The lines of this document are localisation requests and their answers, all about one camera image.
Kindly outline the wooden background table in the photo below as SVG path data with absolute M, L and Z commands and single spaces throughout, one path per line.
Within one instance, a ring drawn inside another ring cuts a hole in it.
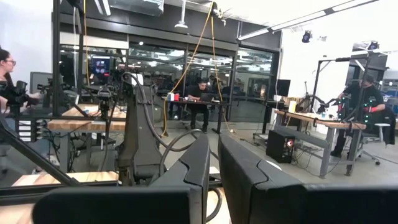
M 47 125 L 59 145 L 60 170 L 65 173 L 113 170 L 114 148 L 123 140 L 126 114 L 115 109 L 114 117 L 120 120 L 111 122 L 108 141 L 104 140 L 104 121 L 88 121 L 75 108 L 62 116 L 77 116 L 79 120 L 53 119 Z
M 284 134 L 289 134 L 294 136 L 298 140 L 313 144 L 314 146 L 323 149 L 323 154 L 317 154 L 316 152 L 310 152 L 311 156 L 317 157 L 321 160 L 319 178 L 324 179 L 328 174 L 330 166 L 346 166 L 346 176 L 351 176 L 354 170 L 354 164 L 356 160 L 356 153 L 359 147 L 359 141 L 361 139 L 362 132 L 366 129 L 365 124 L 358 122 L 348 122 L 343 123 L 335 121 L 332 119 L 323 119 L 321 116 L 314 115 L 311 113 L 291 113 L 288 111 L 275 110 L 276 122 L 274 126 L 275 131 L 281 131 Z M 307 122 L 312 123 L 314 127 L 318 125 L 323 125 L 328 128 L 326 137 L 324 139 L 317 136 L 310 136 L 304 132 L 297 131 L 296 129 L 289 128 L 283 125 L 282 122 L 289 118 L 298 119 L 301 123 Z M 333 149 L 333 143 L 335 138 L 335 132 L 338 129 L 351 130 L 353 132 L 353 137 L 351 140 L 351 145 L 349 147 L 349 155 L 345 161 L 334 162 L 331 160 L 331 150 Z

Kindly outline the white ceiling light strip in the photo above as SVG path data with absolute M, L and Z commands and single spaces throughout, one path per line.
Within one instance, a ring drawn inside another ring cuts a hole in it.
M 319 18 L 322 18 L 322 17 L 325 17 L 325 16 L 330 16 L 330 15 L 335 14 L 337 12 L 343 12 L 343 11 L 346 11 L 348 9 L 353 9 L 353 8 L 356 8 L 356 7 L 359 7 L 359 6 L 363 6 L 363 5 L 367 5 L 367 4 L 370 4 L 370 3 L 373 3 L 373 2 L 377 2 L 377 1 L 379 1 L 379 0 L 349 0 L 349 1 L 343 2 L 341 4 L 337 4 L 337 5 L 332 6 L 332 7 L 328 7 L 328 8 L 325 8 L 325 9 L 322 9 L 322 10 L 319 10 L 319 11 L 316 11 L 316 12 L 313 12 L 313 13 L 310 13 L 310 14 L 295 18 L 295 19 L 291 19 L 289 21 L 282 22 L 280 24 L 276 24 L 276 25 L 273 25 L 273 26 L 270 26 L 270 27 L 259 29 L 259 30 L 250 32 L 248 34 L 240 35 L 237 38 L 237 40 L 242 41 L 242 40 L 250 39 L 250 38 L 262 35 L 262 34 L 266 34 L 268 32 L 274 33 L 274 32 L 280 31 L 282 29 L 286 29 L 286 28 L 289 28 L 289 27 L 292 27 L 292 26 L 300 25 L 300 24 L 303 24 L 303 23 L 306 23 L 306 22 L 310 22 L 310 21 L 313 21 L 315 19 L 319 19 Z

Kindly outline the black desk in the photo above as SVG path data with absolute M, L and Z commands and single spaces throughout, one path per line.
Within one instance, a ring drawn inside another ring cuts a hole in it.
M 215 103 L 215 102 L 202 102 L 202 101 L 187 101 L 187 100 L 182 100 L 182 101 L 178 101 L 175 103 L 180 103 L 180 104 L 184 104 L 184 105 L 215 105 L 216 107 L 218 107 L 218 120 L 217 120 L 217 127 L 216 128 L 212 128 L 211 130 L 217 134 L 221 133 L 221 122 L 223 121 L 224 118 L 224 112 L 226 111 L 226 109 L 229 106 L 229 103 L 226 101 L 222 101 L 220 103 Z

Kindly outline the black background frame post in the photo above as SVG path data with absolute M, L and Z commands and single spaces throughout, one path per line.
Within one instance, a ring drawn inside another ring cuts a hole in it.
M 53 57 L 53 115 L 59 116 L 59 61 L 60 61 L 60 2 L 62 0 L 53 0 L 52 13 L 52 57 Z

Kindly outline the black rig diagonal strut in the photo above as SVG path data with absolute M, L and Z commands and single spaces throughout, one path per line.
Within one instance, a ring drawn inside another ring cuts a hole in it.
M 12 129 L 7 125 L 3 115 L 0 115 L 0 138 L 9 143 L 13 148 L 21 154 L 30 159 L 33 163 L 43 168 L 48 174 L 58 180 L 61 184 L 67 186 L 78 186 L 79 181 L 69 177 L 66 173 L 62 172 L 59 168 L 53 165 L 48 160 L 44 159 L 38 152 L 34 151 L 27 143 L 17 137 Z

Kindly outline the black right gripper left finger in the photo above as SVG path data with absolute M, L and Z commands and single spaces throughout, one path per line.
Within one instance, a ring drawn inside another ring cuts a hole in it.
M 33 207 L 34 224 L 205 224 L 210 142 L 205 134 L 148 187 L 64 187 Z

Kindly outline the black drawer unit white labels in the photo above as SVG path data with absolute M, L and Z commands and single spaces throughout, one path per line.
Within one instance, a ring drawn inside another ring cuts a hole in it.
M 16 133 L 24 142 L 36 142 L 42 138 L 42 120 L 18 120 L 16 121 Z

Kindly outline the person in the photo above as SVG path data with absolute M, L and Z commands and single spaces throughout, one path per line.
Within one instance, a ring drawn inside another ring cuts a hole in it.
M 16 102 L 15 94 L 16 87 L 11 78 L 11 73 L 16 65 L 16 61 L 12 55 L 4 49 L 0 49 L 0 109 L 1 113 L 8 114 L 10 109 L 7 108 L 8 102 Z M 20 107 L 20 112 L 23 112 L 28 105 L 36 105 L 42 99 L 40 93 L 26 93 L 27 101 Z M 5 119 L 12 130 L 15 130 L 15 120 L 12 118 Z
M 373 85 L 373 82 L 373 77 L 366 75 L 363 82 L 352 83 L 345 88 L 338 95 L 338 99 L 341 100 L 349 95 L 351 98 L 348 110 L 362 109 L 361 112 L 354 113 L 354 115 L 358 114 L 358 121 L 366 124 L 362 134 L 379 134 L 376 124 L 389 124 L 388 127 L 383 128 L 384 143 L 394 145 L 396 115 L 390 107 L 386 106 L 381 91 Z
M 207 82 L 204 79 L 200 79 L 197 84 L 189 86 L 187 88 L 187 97 L 190 100 L 193 101 L 202 101 L 201 95 L 203 93 L 208 93 L 207 90 Z M 187 107 L 191 111 L 191 122 L 190 122 L 190 128 L 195 129 L 196 128 L 196 118 L 197 114 L 201 113 L 203 115 L 203 125 L 201 130 L 206 133 L 207 132 L 207 127 L 208 127 L 208 120 L 209 120 L 209 110 L 207 108 L 207 105 L 203 104 L 189 104 Z

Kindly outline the white office chair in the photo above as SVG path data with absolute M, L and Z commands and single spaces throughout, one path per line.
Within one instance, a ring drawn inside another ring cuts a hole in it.
M 376 123 L 375 127 L 377 127 L 378 133 L 362 133 L 361 139 L 360 139 L 360 144 L 358 147 L 358 151 L 356 153 L 356 158 L 360 158 L 362 155 L 370 157 L 372 160 L 374 160 L 374 163 L 376 166 L 379 166 L 381 164 L 380 160 L 373 154 L 370 154 L 369 152 L 365 151 L 363 149 L 363 146 L 365 144 L 369 143 L 377 143 L 377 142 L 383 142 L 384 141 L 384 134 L 383 130 L 385 128 L 389 128 L 390 125 L 386 123 Z

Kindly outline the black background frame stand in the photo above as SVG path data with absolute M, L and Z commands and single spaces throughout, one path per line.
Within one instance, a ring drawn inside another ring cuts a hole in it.
M 368 73 L 368 67 L 369 67 L 369 63 L 371 61 L 370 57 L 341 57 L 341 58 L 336 58 L 336 59 L 323 59 L 323 60 L 319 60 L 318 61 L 318 67 L 317 67 L 317 72 L 316 72 L 316 76 L 315 76 L 315 83 L 314 83 L 314 87 L 313 87 L 313 94 L 312 94 L 312 100 L 310 103 L 310 109 L 313 109 L 314 106 L 314 102 L 315 102 L 315 98 L 316 98 L 316 92 L 317 92 L 317 87 L 318 87 L 318 79 L 319 79 L 319 75 L 321 72 L 321 65 L 323 62 L 326 62 L 327 64 L 329 64 L 330 62 L 350 62 L 351 60 L 355 60 L 358 65 L 361 65 L 361 63 L 359 63 L 359 60 L 365 60 L 365 68 L 364 68 L 364 74 L 363 77 L 361 79 L 361 83 L 364 82 L 365 77 Z M 350 113 L 347 114 L 343 117 L 343 119 L 341 120 L 341 122 L 345 123 L 348 121 L 352 121 L 353 123 L 358 123 L 359 119 L 361 117 L 361 111 L 363 109 L 362 106 L 362 102 L 363 102 L 363 90 L 364 86 L 361 87 L 360 93 L 359 93 L 359 103 L 357 105 L 357 107 L 355 107 L 355 109 Z

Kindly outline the black computer tower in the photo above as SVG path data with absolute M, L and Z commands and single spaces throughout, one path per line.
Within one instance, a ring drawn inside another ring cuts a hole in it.
M 266 154 L 278 163 L 291 163 L 295 137 L 281 131 L 270 130 L 267 138 Z

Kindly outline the black monitor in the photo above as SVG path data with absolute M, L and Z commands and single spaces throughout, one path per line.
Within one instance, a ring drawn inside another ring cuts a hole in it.
M 275 94 L 277 96 L 288 96 L 290 88 L 290 80 L 278 79 L 275 83 Z

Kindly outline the white pendant lamp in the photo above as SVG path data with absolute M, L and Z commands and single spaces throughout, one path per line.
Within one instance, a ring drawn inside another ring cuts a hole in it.
M 186 11 L 186 0 L 181 0 L 182 1 L 182 10 L 181 10 L 181 16 L 180 20 L 174 25 L 175 28 L 182 28 L 182 29 L 187 29 L 188 26 L 185 23 L 185 11 Z

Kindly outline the lit display screen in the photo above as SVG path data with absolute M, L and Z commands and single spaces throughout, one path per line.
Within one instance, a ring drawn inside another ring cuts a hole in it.
M 91 71 L 98 78 L 108 77 L 110 75 L 110 56 L 93 55 Z

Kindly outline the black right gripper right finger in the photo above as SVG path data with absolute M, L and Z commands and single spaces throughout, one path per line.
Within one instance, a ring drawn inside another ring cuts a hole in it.
M 398 186 L 304 184 L 227 134 L 218 157 L 232 224 L 398 224 Z

